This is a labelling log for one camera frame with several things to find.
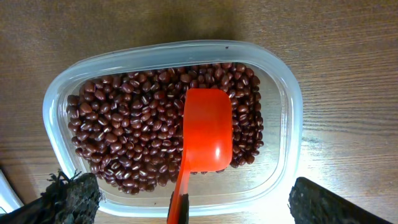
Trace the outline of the red adzuki beans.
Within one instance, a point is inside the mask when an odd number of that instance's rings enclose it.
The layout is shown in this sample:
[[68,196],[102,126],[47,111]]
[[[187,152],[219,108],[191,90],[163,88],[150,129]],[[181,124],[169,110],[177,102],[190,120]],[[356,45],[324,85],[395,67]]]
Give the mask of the red adzuki beans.
[[177,180],[183,107],[192,88],[231,99],[232,167],[252,164],[262,147],[260,79],[243,63],[225,62],[119,73],[87,80],[67,98],[68,128],[90,171],[120,192],[151,192]]

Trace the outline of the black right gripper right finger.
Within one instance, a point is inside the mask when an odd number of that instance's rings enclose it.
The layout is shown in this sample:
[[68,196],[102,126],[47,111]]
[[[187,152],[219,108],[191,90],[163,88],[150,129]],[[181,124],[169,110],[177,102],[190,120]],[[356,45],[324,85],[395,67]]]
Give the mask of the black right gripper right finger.
[[289,210],[296,224],[391,224],[305,177],[289,193]]

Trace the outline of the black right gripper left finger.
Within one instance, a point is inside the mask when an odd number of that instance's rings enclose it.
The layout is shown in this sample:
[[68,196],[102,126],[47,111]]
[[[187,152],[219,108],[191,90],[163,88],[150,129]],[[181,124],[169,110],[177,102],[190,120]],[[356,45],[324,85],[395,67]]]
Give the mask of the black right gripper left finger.
[[40,198],[1,217],[2,224],[71,223],[92,224],[102,193],[96,176],[75,172],[69,178],[62,171],[50,174],[51,184]]

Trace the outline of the orange plastic measuring scoop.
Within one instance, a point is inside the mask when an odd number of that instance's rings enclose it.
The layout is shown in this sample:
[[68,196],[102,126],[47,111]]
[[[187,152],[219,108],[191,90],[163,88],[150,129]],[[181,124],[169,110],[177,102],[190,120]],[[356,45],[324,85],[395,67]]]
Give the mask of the orange plastic measuring scoop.
[[167,224],[189,220],[188,183],[191,172],[214,172],[227,168],[233,154],[232,106],[218,89],[187,91],[183,117],[183,152]]

